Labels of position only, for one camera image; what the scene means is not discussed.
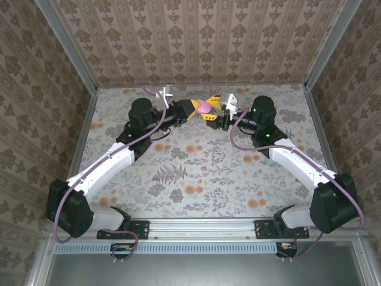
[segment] black bracket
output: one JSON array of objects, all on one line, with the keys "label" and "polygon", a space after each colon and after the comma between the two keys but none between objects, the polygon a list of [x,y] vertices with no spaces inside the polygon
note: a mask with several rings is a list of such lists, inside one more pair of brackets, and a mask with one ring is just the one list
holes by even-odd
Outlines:
[{"label": "black bracket", "polygon": [[[287,139],[284,134],[275,124],[262,125],[254,135],[251,135],[251,141],[255,148],[274,145],[276,141]],[[270,158],[270,150],[259,150],[267,158]]]},{"label": "black bracket", "polygon": [[[358,202],[355,182],[349,174],[336,175],[335,181]],[[315,189],[310,207],[310,216],[320,231],[329,234],[357,217],[358,213],[348,198],[334,184],[327,182],[318,184]]]},{"label": "black bracket", "polygon": [[[54,180],[49,186],[48,203],[46,206],[46,217],[54,222],[57,208],[62,197],[69,189],[67,182],[59,179]],[[83,235],[93,222],[93,212],[89,207],[89,203],[83,191],[72,190],[67,197],[58,218],[58,226],[77,238]]]},{"label": "black bracket", "polygon": [[296,243],[290,243],[287,249],[283,248],[283,243],[276,243],[276,249],[278,253],[275,255],[277,257],[293,258],[298,252],[298,245]]},{"label": "black bracket", "polygon": [[115,249],[115,252],[122,252],[122,253],[116,253],[114,257],[116,259],[123,259],[126,258],[128,254],[130,254],[133,246],[135,243],[113,243],[110,245],[110,252],[112,253]]},{"label": "black bracket", "polygon": [[308,228],[288,228],[281,217],[282,213],[293,206],[285,207],[274,214],[274,219],[255,220],[255,237],[265,239],[309,238]]},{"label": "black bracket", "polygon": [[[128,143],[138,139],[142,135],[144,135],[144,133],[142,133],[139,130],[133,129],[130,126],[130,123],[127,122],[123,132],[117,137],[116,141],[117,143],[122,142],[127,145]],[[150,137],[147,137],[129,147],[129,149],[134,152],[135,161],[139,159],[145,153],[145,151],[147,151],[148,147],[151,146],[151,144],[152,142]]]},{"label": "black bracket", "polygon": [[274,224],[273,219],[261,219],[254,221],[255,237],[258,240],[272,240],[272,239],[298,239],[309,238],[310,233],[307,228],[293,228],[285,229],[280,233]]},{"label": "black bracket", "polygon": [[[126,212],[122,211],[117,207],[112,207],[114,210],[120,212],[124,221],[118,228],[118,231],[130,231],[134,232],[140,240],[147,240],[149,235],[149,221],[148,220],[131,220]],[[98,231],[96,238],[99,240],[133,240],[133,235],[131,234],[111,234],[105,231]]]}]

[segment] white object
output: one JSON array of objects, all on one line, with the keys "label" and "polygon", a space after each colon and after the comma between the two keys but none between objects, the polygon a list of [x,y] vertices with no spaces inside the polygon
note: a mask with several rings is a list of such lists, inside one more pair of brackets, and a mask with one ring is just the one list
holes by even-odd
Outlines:
[{"label": "white object", "polygon": [[166,97],[172,97],[173,94],[168,94],[167,92],[169,92],[169,85],[166,85],[165,87],[163,87],[163,90],[162,91],[159,91],[160,94],[163,96],[164,98],[164,102],[165,102],[165,106],[167,108],[169,108],[169,104],[167,102],[167,98]]},{"label": "white object", "polygon": [[[275,145],[284,145],[300,151],[290,139],[281,139],[275,142]],[[320,172],[316,171],[311,165],[309,165],[306,161],[296,155],[294,152],[288,151],[286,149],[281,148],[271,148],[269,151],[270,158],[281,164],[284,168],[291,172],[299,181],[302,182],[303,185],[307,187],[309,191],[313,191],[316,189],[317,184],[323,183],[325,184],[329,180],[321,175],[321,172],[324,171],[331,178],[335,178],[335,172],[331,170],[327,170],[323,166],[316,163],[314,160],[309,158],[309,156],[305,155],[309,161],[313,162],[320,168]]]},{"label": "white object", "polygon": [[233,115],[237,114],[237,98],[234,94],[228,94],[226,97],[220,98],[221,107],[225,106],[225,109],[229,110],[230,120],[233,120]]},{"label": "white object", "polygon": [[94,215],[89,231],[98,231],[100,229],[115,231],[124,220],[120,212],[110,207],[92,206],[91,210],[94,212]]},{"label": "white object", "polygon": [[[311,165],[294,153],[294,150],[302,153],[290,139],[281,139],[275,142],[275,145],[285,145],[293,148],[292,151],[271,148],[269,151],[270,158],[281,164],[284,168],[291,172],[307,190],[314,191],[319,183],[325,184],[329,180],[321,175],[321,172],[328,174],[331,178],[335,178],[335,172],[324,168],[317,164],[314,160],[305,155],[309,161],[313,162],[320,168],[320,172],[316,171]],[[288,228],[297,228],[300,226],[315,226],[310,216],[310,204],[305,206],[293,206],[282,213],[282,219]]]},{"label": "white object", "polygon": [[306,226],[315,227],[310,216],[310,205],[290,207],[282,213],[281,217],[285,225],[291,229]]},{"label": "white object", "polygon": [[[72,186],[80,179],[90,168],[92,168],[97,162],[101,161],[104,157],[110,156],[115,150],[125,146],[123,143],[114,143],[113,146],[96,162],[89,166],[86,170],[80,172],[76,176],[67,180],[68,185]],[[83,191],[88,203],[94,199],[96,193],[119,171],[125,167],[131,165],[135,161],[135,155],[129,148],[125,148],[119,151],[117,154],[110,157],[103,162],[98,168],[96,168],[86,179],[83,180],[77,187],[77,191]]]}]

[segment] floral tablecloth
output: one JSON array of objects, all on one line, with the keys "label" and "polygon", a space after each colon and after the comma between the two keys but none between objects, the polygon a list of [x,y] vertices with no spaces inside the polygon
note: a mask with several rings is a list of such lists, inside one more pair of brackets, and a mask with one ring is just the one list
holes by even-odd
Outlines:
[{"label": "floral tablecloth", "polygon": [[[174,86],[173,100],[206,100],[233,92],[238,107],[250,107],[259,95],[270,96],[276,124],[311,158],[325,165],[301,85]],[[81,170],[115,142],[128,121],[131,103],[148,97],[141,88],[99,89]],[[236,142],[252,147],[248,135]],[[196,115],[170,136],[122,170],[96,195],[93,203],[117,206],[133,217],[256,217],[272,216],[291,204],[304,204],[312,193],[286,169],[261,153],[234,149],[229,133],[206,127]]]}]

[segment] black mounting bracket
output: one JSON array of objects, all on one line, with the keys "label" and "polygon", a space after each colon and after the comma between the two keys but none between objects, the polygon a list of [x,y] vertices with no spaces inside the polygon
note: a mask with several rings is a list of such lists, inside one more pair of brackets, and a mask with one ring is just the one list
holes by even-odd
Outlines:
[{"label": "black mounting bracket", "polygon": [[[49,186],[48,203],[46,204],[46,217],[54,222],[58,205],[69,189],[67,182],[54,180]],[[77,238],[83,235],[93,222],[93,212],[83,191],[72,190],[67,197],[58,218],[58,226]]]},{"label": "black mounting bracket", "polygon": [[290,245],[287,247],[287,249],[283,248],[284,243],[276,243],[276,249],[277,253],[275,254],[277,257],[284,257],[284,258],[293,258],[296,255],[296,252],[298,252],[298,245],[297,243],[289,243]]},{"label": "black mounting bracket", "polygon": [[[336,175],[335,181],[358,202],[355,182],[349,174]],[[329,234],[357,217],[358,212],[333,183],[327,182],[318,184],[315,189],[310,207],[310,216],[320,231]]]},{"label": "black mounting bracket", "polygon": [[[262,125],[254,135],[251,135],[251,142],[255,148],[258,148],[274,145],[276,141],[287,138],[287,135],[275,124]],[[259,150],[259,152],[270,158],[270,149]]]},{"label": "black mounting bracket", "polygon": [[[120,212],[124,220],[121,223],[118,231],[130,231],[134,232],[140,240],[147,240],[149,235],[149,221],[148,220],[131,220],[126,212],[122,211],[117,207],[112,207],[114,210]],[[133,235],[131,234],[111,234],[105,231],[98,231],[96,238],[99,240],[133,240]]]},{"label": "black mounting bracket", "polygon": [[274,219],[255,220],[255,236],[259,240],[265,239],[293,239],[309,238],[308,228],[288,228],[281,217],[282,213],[293,206],[285,207],[274,214]]}]

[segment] patterned wallpaper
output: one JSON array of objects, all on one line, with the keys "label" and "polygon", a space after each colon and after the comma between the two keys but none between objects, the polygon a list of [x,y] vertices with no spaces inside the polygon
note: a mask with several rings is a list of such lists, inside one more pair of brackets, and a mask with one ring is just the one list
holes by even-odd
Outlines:
[{"label": "patterned wallpaper", "polygon": [[99,86],[303,82],[343,0],[53,0]]},{"label": "patterned wallpaper", "polygon": [[21,285],[89,94],[33,1],[0,1],[0,285]]},{"label": "patterned wallpaper", "polygon": [[363,0],[313,94],[336,164],[355,179],[381,266],[381,1]]}]

